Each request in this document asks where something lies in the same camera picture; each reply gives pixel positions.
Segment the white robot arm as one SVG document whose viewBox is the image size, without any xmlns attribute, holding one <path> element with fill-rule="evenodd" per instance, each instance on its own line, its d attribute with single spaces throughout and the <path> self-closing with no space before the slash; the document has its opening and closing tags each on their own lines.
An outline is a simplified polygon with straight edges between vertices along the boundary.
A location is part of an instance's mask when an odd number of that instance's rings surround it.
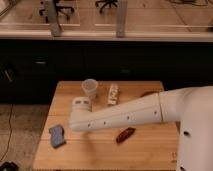
<svg viewBox="0 0 213 171">
<path fill-rule="evenodd" d="M 91 102 L 72 102 L 73 131 L 93 131 L 160 122 L 180 124 L 176 171 L 213 171 L 213 86 L 153 93 L 93 112 Z"/>
</svg>

